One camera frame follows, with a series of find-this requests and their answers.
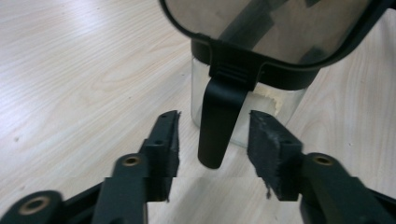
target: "light wood surface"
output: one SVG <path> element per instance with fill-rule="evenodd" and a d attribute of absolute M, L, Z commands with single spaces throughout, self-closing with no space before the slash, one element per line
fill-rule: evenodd
<path fill-rule="evenodd" d="M 156 1 L 0 1 L 0 214 L 29 193 L 67 199 L 110 176 L 136 152 L 158 115 L 182 111 L 170 203 L 150 223 L 301 223 L 298 203 L 266 200 L 246 150 L 221 168 L 197 158 L 190 117 L 189 39 Z M 304 152 L 337 158 L 372 189 L 396 198 L 396 12 L 324 68 L 288 128 Z"/>

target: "wooden table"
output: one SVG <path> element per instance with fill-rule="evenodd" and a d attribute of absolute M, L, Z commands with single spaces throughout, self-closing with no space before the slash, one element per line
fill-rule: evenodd
<path fill-rule="evenodd" d="M 170 203 L 150 223 L 300 223 L 298 203 L 266 200 L 246 150 L 218 170 L 197 158 L 190 42 L 156 1 L 0 1 L 0 214 L 43 189 L 67 199 L 110 176 L 157 116 L 182 111 Z M 396 12 L 323 68 L 288 128 L 304 152 L 337 158 L 396 198 Z"/>

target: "tabletop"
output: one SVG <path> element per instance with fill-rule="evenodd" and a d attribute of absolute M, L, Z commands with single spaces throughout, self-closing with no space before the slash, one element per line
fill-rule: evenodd
<path fill-rule="evenodd" d="M 396 198 L 396 12 L 320 70 L 287 127 L 304 152 L 338 159 Z M 65 199 L 137 152 L 156 118 L 181 111 L 180 166 L 150 223 L 302 223 L 298 203 L 266 199 L 244 148 L 218 170 L 197 160 L 190 40 L 157 1 L 0 1 L 0 214 L 54 189 Z"/>

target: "wood grain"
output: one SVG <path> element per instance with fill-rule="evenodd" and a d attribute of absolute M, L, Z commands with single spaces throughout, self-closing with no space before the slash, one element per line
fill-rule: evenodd
<path fill-rule="evenodd" d="M 0 214 L 43 189 L 71 196 L 136 152 L 158 115 L 182 111 L 179 176 L 150 223 L 301 223 L 297 203 L 265 199 L 246 150 L 220 169 L 196 159 L 189 39 L 156 1 L 0 2 Z M 320 71 L 288 124 L 305 152 L 337 158 L 396 198 L 396 12 Z"/>

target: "transparent container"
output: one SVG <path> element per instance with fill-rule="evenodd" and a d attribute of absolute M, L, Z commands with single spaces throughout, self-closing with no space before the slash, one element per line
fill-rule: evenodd
<path fill-rule="evenodd" d="M 191 118 L 198 127 L 201 125 L 205 88 L 210 80 L 209 68 L 209 65 L 192 58 Z M 306 89 L 283 91 L 259 82 L 256 89 L 247 94 L 247 98 L 233 129 L 231 142 L 241 147 L 248 146 L 250 110 L 259 110 L 271 114 L 282 124 L 286 125 L 303 99 L 305 91 Z"/>

